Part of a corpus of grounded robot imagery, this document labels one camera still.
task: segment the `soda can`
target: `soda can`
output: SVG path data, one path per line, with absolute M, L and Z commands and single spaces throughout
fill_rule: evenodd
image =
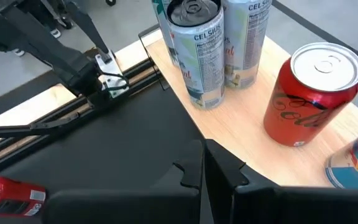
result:
M 158 24 L 160 24 L 162 37 L 165 41 L 165 45 L 167 46 L 172 64 L 178 67 L 179 61 L 177 57 L 177 52 L 175 50 L 175 47 L 173 46 L 171 32 L 167 21 L 167 7 L 170 2 L 171 0 L 152 0 L 154 12 L 155 15 L 157 16 Z
M 224 96 L 224 20 L 220 0 L 177 0 L 167 9 L 191 102 L 217 107 Z
M 256 81 L 271 0 L 223 0 L 225 82 L 247 88 Z
M 0 216 L 29 217 L 37 214 L 45 202 L 46 190 L 0 177 Z
M 264 126 L 280 144 L 310 142 L 358 92 L 358 56 L 331 43 L 298 49 L 282 65 Z
M 335 187 L 358 189 L 358 138 L 327 159 L 325 172 Z

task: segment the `blue can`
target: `blue can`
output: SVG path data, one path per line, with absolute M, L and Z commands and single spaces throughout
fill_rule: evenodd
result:
M 358 138 L 329 157 L 325 171 L 335 187 L 358 189 Z

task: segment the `nutrition facts label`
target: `nutrition facts label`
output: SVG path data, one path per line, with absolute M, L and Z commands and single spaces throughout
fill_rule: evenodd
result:
M 244 69 L 252 68 L 259 62 L 266 33 L 267 19 L 269 18 L 269 6 L 268 4 L 260 10 L 249 14 Z
M 196 44 L 204 92 L 216 90 L 223 82 L 223 33 L 219 31 L 205 42 Z

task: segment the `red can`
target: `red can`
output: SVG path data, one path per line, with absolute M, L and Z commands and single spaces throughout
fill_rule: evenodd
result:
M 0 216 L 33 216 L 40 211 L 45 198 L 43 187 L 0 177 Z
M 298 49 L 284 62 L 270 98 L 264 126 L 286 146 L 310 142 L 358 92 L 358 56 L 331 43 Z

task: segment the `red object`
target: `red object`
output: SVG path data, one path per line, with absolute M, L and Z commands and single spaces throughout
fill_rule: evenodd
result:
M 315 90 L 295 76 L 291 59 L 284 62 L 280 69 L 266 110 L 264 126 L 267 134 L 278 143 L 301 146 L 310 142 L 354 99 L 358 92 L 358 81 L 340 91 Z M 319 85 L 319 81 L 329 82 L 313 80 L 316 85 Z
M 42 208 L 45 198 L 43 187 L 0 177 L 0 216 L 35 215 Z

